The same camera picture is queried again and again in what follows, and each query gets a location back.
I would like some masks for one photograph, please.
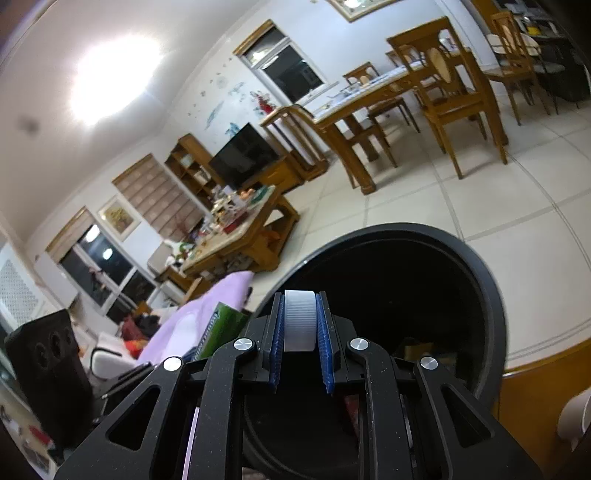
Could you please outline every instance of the black tv screen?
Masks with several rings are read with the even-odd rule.
[[[209,166],[234,190],[258,174],[279,156],[254,129],[246,124],[213,157]]]

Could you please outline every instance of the cluttered coffee table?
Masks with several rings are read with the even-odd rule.
[[[267,224],[273,210],[282,217]],[[224,260],[241,253],[252,258],[252,271],[275,270],[279,253],[285,245],[300,215],[274,186],[267,188],[260,200],[246,210],[245,220],[231,233],[211,235],[191,252],[181,271],[188,277],[198,277],[204,270],[223,265]]]

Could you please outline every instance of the purple blanket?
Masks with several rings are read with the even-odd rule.
[[[158,365],[169,356],[183,356],[201,339],[219,302],[242,310],[253,273],[235,272],[216,283],[205,295],[176,311],[150,339],[137,364]]]

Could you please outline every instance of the blue gripper pad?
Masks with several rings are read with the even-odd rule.
[[[279,374],[281,373],[281,357],[283,357],[283,337],[285,335],[285,295],[281,296],[279,312],[277,313],[277,322],[275,324],[275,333],[273,334],[273,343],[271,345],[271,372],[269,382],[274,388],[279,384]]]
[[[322,379],[326,386],[326,392],[332,393],[335,390],[335,373],[333,370],[332,347],[330,345],[329,328],[326,324],[326,317],[322,309],[320,294],[316,294],[316,335],[318,338],[318,353],[320,355],[320,367]]]

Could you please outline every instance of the framed floral painting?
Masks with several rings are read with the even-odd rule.
[[[99,210],[100,218],[106,222],[109,229],[121,242],[141,223],[137,213],[125,205],[116,196],[111,198],[106,205]]]
[[[398,0],[327,0],[335,7],[349,22],[353,22],[364,15],[367,15],[386,5],[393,4]]]

